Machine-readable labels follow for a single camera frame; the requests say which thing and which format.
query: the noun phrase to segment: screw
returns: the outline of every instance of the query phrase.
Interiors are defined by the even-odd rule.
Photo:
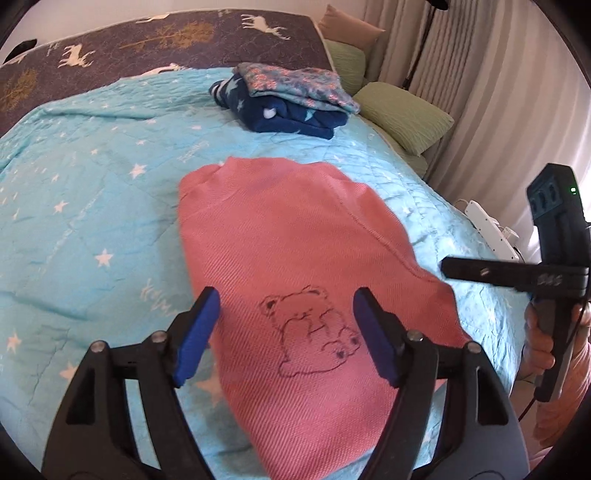
[[[167,334],[164,330],[155,331],[151,338],[154,343],[162,343],[166,341]]]
[[[94,353],[101,353],[106,346],[107,344],[103,342],[103,340],[97,340],[96,342],[92,342],[90,344],[90,350]]]
[[[409,330],[407,337],[411,342],[422,342],[424,338],[423,334],[418,330]]]
[[[482,352],[482,347],[476,342],[469,342],[468,343],[468,351],[470,353],[480,353],[480,352]]]

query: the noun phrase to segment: power strip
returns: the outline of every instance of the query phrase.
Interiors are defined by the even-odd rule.
[[[464,210],[464,214],[472,222],[478,233],[486,241],[491,250],[499,258],[499,260],[519,262],[521,258],[505,237],[508,236],[512,241],[516,241],[519,237],[510,228],[505,228],[503,231],[499,227],[499,223],[490,217],[480,206],[478,202],[471,200]]]

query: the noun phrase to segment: beige pillow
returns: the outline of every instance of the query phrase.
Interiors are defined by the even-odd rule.
[[[326,13],[318,26],[325,39],[353,45],[363,51],[368,51],[384,32],[332,5],[326,7]]]

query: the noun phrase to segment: pink sleeve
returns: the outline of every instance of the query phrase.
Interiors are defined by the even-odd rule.
[[[542,448],[552,447],[574,417],[591,383],[591,345],[585,343],[566,374],[562,395],[556,401],[539,403],[534,437]]]

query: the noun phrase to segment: green pillow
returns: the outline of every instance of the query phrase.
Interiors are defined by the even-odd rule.
[[[453,118],[394,85],[369,83],[355,97],[361,115],[382,127],[413,155],[420,155],[452,127]]]
[[[365,54],[357,47],[345,43],[332,40],[324,42],[335,64],[336,73],[340,76],[343,90],[349,95],[355,95],[363,83]]]

